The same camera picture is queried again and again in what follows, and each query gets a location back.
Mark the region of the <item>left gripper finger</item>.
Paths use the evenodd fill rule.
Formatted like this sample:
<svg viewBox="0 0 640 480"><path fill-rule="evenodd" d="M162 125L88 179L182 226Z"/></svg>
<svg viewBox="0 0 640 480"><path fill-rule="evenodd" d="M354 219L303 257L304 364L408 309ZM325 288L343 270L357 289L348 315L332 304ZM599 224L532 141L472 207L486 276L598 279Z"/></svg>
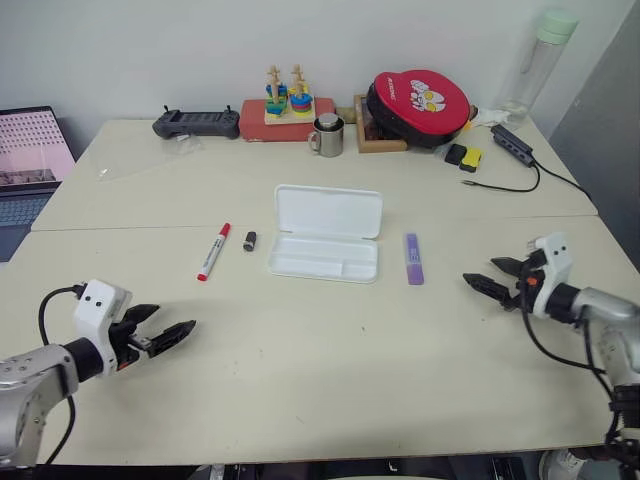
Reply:
<svg viewBox="0 0 640 480"><path fill-rule="evenodd" d="M157 304L139 304L127 309L124 315L124 322L131 325L138 325L149 319L160 309Z"/></svg>
<svg viewBox="0 0 640 480"><path fill-rule="evenodd" d="M168 327L161 334L150 340L148 356L156 357L179 344L190 335L196 324L195 320L189 320Z"/></svg>

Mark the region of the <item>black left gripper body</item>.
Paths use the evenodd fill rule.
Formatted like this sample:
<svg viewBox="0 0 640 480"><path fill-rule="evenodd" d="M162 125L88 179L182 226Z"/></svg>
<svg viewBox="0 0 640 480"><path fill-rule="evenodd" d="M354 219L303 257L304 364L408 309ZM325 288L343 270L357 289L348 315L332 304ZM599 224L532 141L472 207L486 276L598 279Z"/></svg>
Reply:
<svg viewBox="0 0 640 480"><path fill-rule="evenodd" d="M150 341L138 337L137 328L136 321L122 321L109 326L109 341L116 356L117 371L137 362L141 353L149 354Z"/></svg>

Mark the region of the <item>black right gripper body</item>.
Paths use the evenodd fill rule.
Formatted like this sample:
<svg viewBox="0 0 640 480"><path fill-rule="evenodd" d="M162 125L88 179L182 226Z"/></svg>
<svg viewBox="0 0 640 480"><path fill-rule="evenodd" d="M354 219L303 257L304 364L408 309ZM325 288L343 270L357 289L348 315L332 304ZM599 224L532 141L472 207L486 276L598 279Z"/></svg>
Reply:
<svg viewBox="0 0 640 480"><path fill-rule="evenodd" d="M516 289L518 293L516 295L519 296L519 305L503 306L503 308L507 311L512 311L516 308L521 309L521 297L525 296L526 311L532 313L535 300L545 280L545 273L542 267L546 265L546 256L542 249L537 249L522 261L525 262L522 274L511 275L517 278Z"/></svg>

